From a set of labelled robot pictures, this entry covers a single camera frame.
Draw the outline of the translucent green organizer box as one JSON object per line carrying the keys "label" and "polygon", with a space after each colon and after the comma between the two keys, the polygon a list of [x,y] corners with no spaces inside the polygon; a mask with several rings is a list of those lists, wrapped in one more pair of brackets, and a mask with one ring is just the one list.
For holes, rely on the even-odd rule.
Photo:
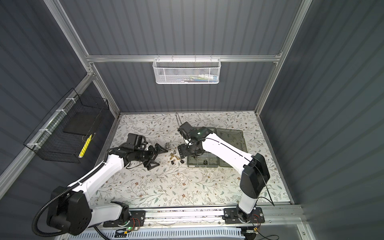
{"label": "translucent green organizer box", "polygon": [[[212,130],[222,140],[234,146],[235,148],[246,153],[248,152],[243,131],[220,128],[217,129],[213,127],[208,127],[208,129]],[[187,166],[190,168],[231,168],[231,166],[224,160],[207,151],[205,151],[205,153],[200,156],[188,156]]]}

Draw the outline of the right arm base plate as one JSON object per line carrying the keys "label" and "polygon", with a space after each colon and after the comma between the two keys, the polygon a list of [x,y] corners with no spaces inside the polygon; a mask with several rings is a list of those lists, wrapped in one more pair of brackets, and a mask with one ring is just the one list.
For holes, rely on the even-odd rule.
{"label": "right arm base plate", "polygon": [[240,208],[225,208],[223,220],[226,224],[263,224],[265,222],[262,208],[254,207],[252,212],[247,214]]}

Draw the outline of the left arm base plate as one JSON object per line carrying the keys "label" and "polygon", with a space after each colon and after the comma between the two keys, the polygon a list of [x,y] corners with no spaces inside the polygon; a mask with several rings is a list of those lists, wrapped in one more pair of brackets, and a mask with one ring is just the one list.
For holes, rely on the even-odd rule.
{"label": "left arm base plate", "polygon": [[122,214],[117,220],[107,221],[103,223],[104,228],[114,227],[142,227],[146,219],[146,211],[129,211]]}

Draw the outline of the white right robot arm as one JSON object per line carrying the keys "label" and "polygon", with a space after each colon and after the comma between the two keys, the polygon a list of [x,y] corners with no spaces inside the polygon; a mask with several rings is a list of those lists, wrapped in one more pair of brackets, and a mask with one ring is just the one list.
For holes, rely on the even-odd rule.
{"label": "white right robot arm", "polygon": [[257,204],[257,199],[270,179],[270,172],[264,156],[252,155],[241,151],[222,140],[215,133],[182,134],[185,141],[179,146],[181,158],[203,150],[214,154],[241,175],[241,200],[238,203],[238,212],[250,215]]}

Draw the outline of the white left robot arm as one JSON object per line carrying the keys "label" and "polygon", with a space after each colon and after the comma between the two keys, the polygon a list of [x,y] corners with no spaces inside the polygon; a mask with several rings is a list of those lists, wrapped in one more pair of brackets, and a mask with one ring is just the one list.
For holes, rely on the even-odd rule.
{"label": "white left robot arm", "polygon": [[89,202],[110,177],[132,161],[141,162],[147,170],[151,170],[159,166],[156,157],[166,152],[159,144],[142,144],[137,149],[122,144],[109,149],[106,158],[85,176],[67,187],[57,187],[52,192],[50,201],[41,211],[48,212],[46,223],[57,229],[57,232],[47,233],[46,236],[55,237],[65,233],[76,236],[89,227],[108,221],[117,221],[121,226],[132,224],[127,204],[112,201],[109,205],[94,208]]}

